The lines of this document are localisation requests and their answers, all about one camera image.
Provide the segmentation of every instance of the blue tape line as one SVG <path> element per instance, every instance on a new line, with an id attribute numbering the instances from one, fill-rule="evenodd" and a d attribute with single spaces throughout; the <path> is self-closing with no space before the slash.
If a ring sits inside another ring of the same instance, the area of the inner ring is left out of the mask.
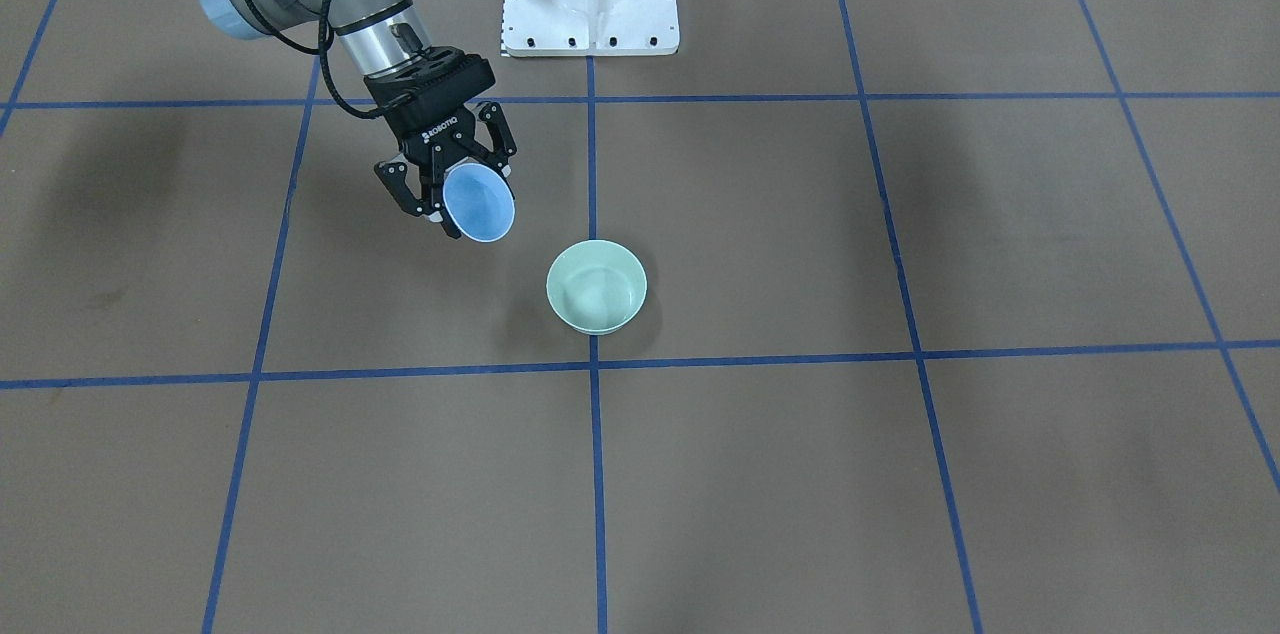
<path id="1" fill-rule="evenodd" d="M 940 93 L 869 93 L 869 101 L 1009 101 L 1024 99 L 1115 99 L 1111 92 L 940 92 Z"/>
<path id="2" fill-rule="evenodd" d="M 280 215 L 280 229 L 275 241 L 275 257 L 271 263 L 271 279 L 266 288 L 266 301 L 262 305 L 262 323 L 257 334 L 257 348 L 253 354 L 252 379 L 244 397 L 244 414 L 241 419 L 239 438 L 236 443 L 236 460 L 232 465 L 230 484 L 227 487 L 227 507 L 223 511 L 223 526 L 218 535 L 218 553 L 214 556 L 214 573 L 209 580 L 209 599 L 205 602 L 202 634 L 212 634 L 214 617 L 218 614 L 218 597 L 223 585 L 223 571 L 227 566 L 227 551 L 230 546 L 232 525 L 236 521 L 236 503 L 239 498 L 241 476 L 244 473 L 244 457 L 248 452 L 248 437 L 253 425 L 253 410 L 257 406 L 257 389 L 262 374 L 262 361 L 266 359 L 266 341 L 271 334 L 271 316 L 275 311 L 275 295 L 279 291 L 280 270 L 284 265 L 284 247 L 289 237 L 289 214 L 293 207 L 293 195 L 298 188 L 298 172 L 302 169 L 302 154 L 307 147 L 307 133 L 311 128 L 311 113 L 316 86 L 320 81 L 319 61 L 311 65 L 311 83 L 307 87 L 307 104 L 302 110 L 302 124 L 298 127 L 298 143 L 293 151 L 293 168 L 289 170 L 289 188 L 284 195 L 284 211 Z"/>
<path id="3" fill-rule="evenodd" d="M 172 101 L 32 101 L 14 109 L 218 109 L 237 106 L 305 106 L 303 99 L 209 99 Z"/>
<path id="4" fill-rule="evenodd" d="M 1274 350 L 1280 348 L 1280 339 L 1243 339 L 1226 342 L 1229 350 Z"/>
<path id="5" fill-rule="evenodd" d="M 598 238 L 599 216 L 595 207 L 595 58 L 586 58 L 586 211 L 588 238 Z"/>
<path id="6" fill-rule="evenodd" d="M 1199 298 L 1201 306 L 1204 310 L 1204 319 L 1208 321 L 1210 329 L 1213 332 L 1213 341 L 1222 355 L 1222 362 L 1226 365 L 1228 374 L 1231 377 L 1231 386 L 1235 387 L 1235 396 L 1240 400 L 1240 406 L 1244 409 L 1244 415 L 1249 421 L 1249 428 L 1253 430 L 1253 438 L 1257 441 L 1258 450 L 1262 452 L 1262 459 L 1266 461 L 1267 469 L 1271 473 L 1271 483 L 1275 484 L 1276 492 L 1280 492 L 1280 467 L 1276 466 L 1275 456 L 1271 453 L 1271 446 L 1267 443 L 1266 434 L 1262 432 L 1262 427 L 1258 424 L 1257 415 L 1253 411 L 1253 403 L 1249 401 L 1249 394 L 1244 389 L 1244 383 L 1240 380 L 1240 377 L 1235 370 L 1235 362 L 1231 361 L 1231 351 L 1226 346 L 1226 339 L 1222 337 L 1222 329 L 1219 327 L 1217 316 L 1213 315 L 1213 307 L 1210 306 L 1208 295 L 1206 293 L 1199 274 L 1196 270 L 1196 264 L 1192 261 L 1190 250 L 1187 247 L 1187 241 L 1183 238 L 1181 229 L 1178 227 L 1178 220 L 1174 218 L 1174 210 L 1169 205 L 1169 199 L 1165 196 L 1165 187 L 1160 183 L 1160 177 L 1156 173 L 1156 165 L 1152 163 L 1151 155 L 1147 151 L 1147 145 L 1143 141 L 1142 132 L 1138 129 L 1138 122 L 1134 119 L 1133 109 L 1129 106 L 1128 95 L 1125 95 L 1124 87 L 1120 86 L 1120 78 L 1116 76 L 1115 68 L 1111 65 L 1111 56 L 1107 55 L 1107 47 L 1102 44 L 1102 33 L 1098 32 L 1097 23 L 1093 19 L 1093 14 L 1089 12 L 1088 3 L 1085 3 L 1085 0 L 1076 1 L 1079 1 L 1080 12 L 1084 14 L 1084 20 L 1089 26 L 1089 33 L 1093 35 L 1093 44 L 1098 47 L 1098 55 L 1102 56 L 1102 64 L 1106 67 L 1107 77 L 1111 78 L 1111 86 L 1115 87 L 1120 108 L 1124 110 L 1125 120 L 1129 123 L 1129 132 L 1133 133 L 1133 141 L 1138 145 L 1138 154 L 1142 156 L 1142 164 L 1147 169 L 1147 177 L 1151 179 L 1152 190 L 1155 190 L 1156 199 L 1160 201 L 1160 209 L 1164 211 L 1165 220 L 1169 223 L 1169 229 L 1174 234 L 1174 241 L 1178 245 L 1178 252 L 1183 257 L 1183 265 L 1187 266 L 1187 274 L 1190 277 L 1192 286 L 1196 289 L 1196 297 Z"/>
<path id="7" fill-rule="evenodd" d="M 1125 99 L 1148 100 L 1215 100 L 1215 99 L 1280 99 L 1280 92 L 1125 92 Z M 1080 100 L 1116 99 L 1112 92 L 901 92 L 868 93 L 868 101 L 1011 101 L 1011 100 Z M 653 95 L 653 96 L 595 96 L 596 104 L 716 104 L 716 102 L 787 102 L 787 101 L 858 101 L 856 93 L 805 93 L 805 95 Z M 355 105 L 371 105 L 371 99 L 348 100 Z M 498 104 L 588 104 L 585 96 L 503 96 L 471 100 Z M 28 101 L 0 104 L 0 109 L 182 109 L 219 106 L 303 106 L 301 99 L 246 99 L 246 100 L 156 100 L 156 101 Z M 317 106 L 337 106 L 328 99 L 317 99 Z"/>
<path id="8" fill-rule="evenodd" d="M 600 415 L 600 338 L 591 337 L 591 470 L 595 489 L 595 629 L 609 631 L 609 584 L 604 529 L 604 434 Z"/>
<path id="9" fill-rule="evenodd" d="M 955 492 L 951 485 L 951 467 L 947 465 L 946 448 L 942 442 L 942 430 L 938 425 L 937 411 L 933 406 L 933 388 L 929 384 L 929 373 L 925 360 L 922 356 L 920 333 L 915 321 L 915 307 L 911 305 L 911 291 L 906 282 L 906 268 L 902 265 L 902 250 L 897 240 L 897 228 L 893 224 L 893 210 L 890 205 L 888 187 L 884 183 L 884 170 L 881 165 L 879 146 L 876 142 L 876 127 L 872 122 L 870 102 L 867 97 L 867 86 L 863 79 L 861 64 L 858 59 L 858 42 L 854 38 L 854 27 L 849 15 L 847 0 L 840 3 L 840 18 L 845 27 L 845 40 L 849 46 L 849 60 L 854 70 L 854 83 L 858 87 L 859 106 L 863 111 L 863 124 L 867 129 L 867 146 L 870 151 L 872 165 L 876 170 L 876 187 L 879 192 L 881 204 L 884 209 L 884 228 L 888 233 L 888 242 L 893 255 L 893 266 L 897 269 L 899 292 L 902 297 L 902 310 L 906 315 L 906 327 L 911 337 L 911 351 L 915 360 L 916 374 L 920 380 L 920 393 L 924 398 L 924 410 L 929 419 L 929 432 L 933 437 L 933 453 L 937 457 L 938 478 L 942 482 L 943 498 L 946 498 L 947 516 L 951 520 L 951 538 L 955 542 L 956 561 L 960 565 L 960 575 L 964 580 L 965 598 L 969 603 L 969 617 L 974 634 L 982 634 L 982 614 L 978 607 L 978 594 L 973 583 L 973 574 L 969 569 L 968 547 L 965 547 L 964 529 L 960 525 L 960 512 L 956 506 Z"/>
<path id="10" fill-rule="evenodd" d="M 1280 99 L 1280 92 L 1124 92 L 1126 99 Z"/>
<path id="11" fill-rule="evenodd" d="M 0 382 L 0 391 L 88 389 L 109 387 L 163 387 L 174 384 L 244 384 L 250 374 L 172 374 L 159 377 L 86 377 L 83 379 L 13 379 Z"/>
<path id="12" fill-rule="evenodd" d="M 618 371 L 623 369 L 696 369 L 705 366 L 785 366 L 796 364 L 861 364 L 869 361 L 911 361 L 914 352 L 872 352 L 872 354 L 815 354 L 794 356 L 714 356 L 690 359 L 636 359 L 602 361 L 600 369 Z"/>
<path id="13" fill-rule="evenodd" d="M 398 369 L 338 369 L 316 371 L 264 371 L 262 382 L 328 382 L 347 379 L 404 379 L 430 377 L 480 377 L 485 374 L 543 374 L 550 371 L 588 371 L 585 361 L 549 364 L 495 364 L 471 366 L 415 366 Z"/>
<path id="14" fill-rule="evenodd" d="M 36 27 L 36 36 L 31 38 L 31 45 L 27 47 L 27 56 L 22 60 L 22 69 L 18 70 L 18 81 L 13 83 L 13 91 L 9 92 L 9 106 L 0 114 L 0 137 L 4 136 L 5 129 L 9 128 L 9 119 L 14 113 L 14 104 L 17 104 L 18 97 L 22 96 L 22 87 L 27 85 L 27 76 L 31 74 L 31 65 L 36 61 L 36 53 L 40 50 L 41 42 L 45 41 L 45 32 L 49 29 L 49 20 L 54 18 L 54 9 L 58 8 L 58 0 L 49 0 L 45 5 L 45 14 L 40 18 L 40 24 Z"/>
<path id="15" fill-rule="evenodd" d="M 1096 356 L 1115 354 L 1156 354 L 1175 351 L 1216 351 L 1215 342 L 1160 342 L 1151 345 L 1098 345 L 1082 347 L 1011 347 L 995 350 L 941 350 L 925 351 L 927 360 L 948 359 L 1014 359 L 1036 356 Z"/>
<path id="16" fill-rule="evenodd" d="M 782 101 L 858 101 L 855 93 L 805 93 L 805 95 L 636 95 L 600 96 L 600 104 L 712 104 L 712 102 L 782 102 Z"/>
<path id="17" fill-rule="evenodd" d="M 232 541 L 232 524 L 236 521 L 236 503 L 239 498 L 241 474 L 244 470 L 244 455 L 248 451 L 248 433 L 253 424 L 253 409 L 257 406 L 257 380 L 250 382 L 244 397 L 244 411 L 241 415 L 239 437 L 236 442 L 236 460 L 232 464 L 232 480 L 227 488 L 227 505 L 223 507 L 223 525 L 218 533 L 218 553 L 214 556 L 214 574 L 209 579 L 209 599 L 205 602 L 205 620 L 200 630 L 212 634 L 214 616 L 218 614 L 218 594 L 223 587 L 223 570 L 227 566 L 227 548 Z"/>
<path id="18" fill-rule="evenodd" d="M 1280 339 L 1248 339 L 1226 342 L 1230 350 L 1277 350 Z M 1124 354 L 1157 354 L 1181 351 L 1217 351 L 1216 342 L 1155 342 L 1148 345 L 1098 345 L 1064 347 L 1011 347 L 989 350 L 924 350 L 924 360 L 969 360 L 969 359 L 1033 359 L 1051 356 L 1101 356 Z M 733 366 L 786 366 L 810 364 L 868 364 L 876 361 L 913 361 L 915 352 L 864 352 L 864 354 L 815 354 L 780 356 L 713 356 L 687 359 L 636 359 L 605 360 L 598 366 L 603 371 L 628 369 L 699 369 Z M 334 369 L 297 370 L 230 374 L 172 374 L 156 377 L 90 377 L 83 379 L 10 379 L 0 380 L 0 391 L 23 389 L 69 389 L 69 388 L 113 388 L 113 387 L 157 387 L 169 384 L 243 384 L 252 379 L 259 382 L 326 382 L 361 379 L 401 379 L 433 377 L 480 377 L 494 374 L 544 374 L 556 371 L 590 371 L 589 361 L 558 361 L 534 364 L 490 364 L 463 366 L 413 366 L 393 369 Z"/>

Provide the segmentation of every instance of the mint green bowl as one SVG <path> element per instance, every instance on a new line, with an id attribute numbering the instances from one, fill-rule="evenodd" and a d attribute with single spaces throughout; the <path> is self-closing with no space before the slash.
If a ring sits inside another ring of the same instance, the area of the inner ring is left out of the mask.
<path id="1" fill-rule="evenodd" d="M 556 315 L 584 334 L 611 334 L 640 311 L 649 279 L 622 245 L 579 242 L 556 257 L 547 273 L 547 300 Z"/>

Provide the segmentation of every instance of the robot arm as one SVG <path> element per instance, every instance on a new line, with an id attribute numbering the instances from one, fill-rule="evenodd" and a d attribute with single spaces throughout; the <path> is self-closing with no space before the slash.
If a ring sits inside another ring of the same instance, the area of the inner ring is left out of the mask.
<path id="1" fill-rule="evenodd" d="M 493 101 L 480 102 L 475 111 L 466 106 L 494 85 L 493 69 L 479 55 L 433 46 L 413 0 L 200 1 L 210 20 L 233 37 L 275 36 L 293 49 L 319 55 L 329 93 L 344 110 L 362 119 L 387 120 L 399 142 L 399 155 L 374 170 L 404 213 L 440 223 L 451 237 L 460 238 L 443 196 L 449 170 L 475 160 L 503 181 L 511 173 L 508 160 L 516 154 L 516 142 L 502 108 Z M 317 27 L 314 49 L 282 33 L 307 23 Z M 328 65 L 334 41 L 365 74 L 375 109 L 357 110 L 337 92 Z M 492 151 L 475 140 L 477 119 L 489 132 Z M 410 165 L 419 169 L 421 195 L 407 183 Z"/>

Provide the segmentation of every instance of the light blue joint cap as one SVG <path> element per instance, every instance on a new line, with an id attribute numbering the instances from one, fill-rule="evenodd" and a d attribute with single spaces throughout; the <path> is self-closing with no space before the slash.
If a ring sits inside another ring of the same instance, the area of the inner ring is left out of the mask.
<path id="1" fill-rule="evenodd" d="M 200 0 L 200 6 L 205 10 L 205 15 L 209 15 L 210 22 L 224 35 L 243 41 L 260 40 L 266 36 L 244 20 L 232 0 Z"/>

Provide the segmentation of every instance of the black cable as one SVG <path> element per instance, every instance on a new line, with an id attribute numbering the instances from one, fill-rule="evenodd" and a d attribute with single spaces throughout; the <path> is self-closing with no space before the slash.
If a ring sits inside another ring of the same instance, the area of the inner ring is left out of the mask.
<path id="1" fill-rule="evenodd" d="M 358 119 L 378 119 L 387 115 L 389 110 L 393 110 L 403 104 L 407 104 L 413 95 L 406 92 L 394 100 L 389 101 L 385 106 L 378 106 L 370 109 L 369 111 L 362 111 L 347 102 L 346 99 L 338 93 L 338 86 L 333 82 L 333 73 L 329 70 L 329 47 L 333 45 L 333 29 L 329 28 L 329 8 L 333 5 L 333 0 L 320 1 L 320 26 L 317 27 L 317 49 L 320 50 L 320 74 L 324 77 L 324 85 L 329 90 L 329 96 L 333 97 L 334 104 L 337 104 L 343 111 L 356 117 Z"/>
<path id="2" fill-rule="evenodd" d="M 310 54 L 310 55 L 315 56 L 315 55 L 321 54 L 324 50 L 328 50 L 329 47 L 333 46 L 333 36 L 332 36 L 332 33 L 330 33 L 328 41 L 321 40 L 320 49 L 311 49 L 308 46 L 303 46 L 303 45 L 293 41 L 293 40 L 291 40 L 289 37 L 284 36 L 283 33 L 280 33 L 280 29 L 278 29 L 274 24 L 271 24 L 269 22 L 269 19 L 266 19 L 266 15 L 262 14 L 262 10 L 260 10 L 256 4 L 253 4 L 253 0 L 244 0 L 244 4 L 248 6 L 250 14 L 252 14 L 253 18 L 257 19 L 257 23 L 260 24 L 260 27 L 262 29 L 266 31 L 266 33 L 270 33 L 273 37 L 275 37 L 276 40 L 279 40 L 280 42 L 283 42 L 285 46 L 288 46 L 289 49 L 292 49 L 294 51 L 301 51 L 302 54 Z"/>

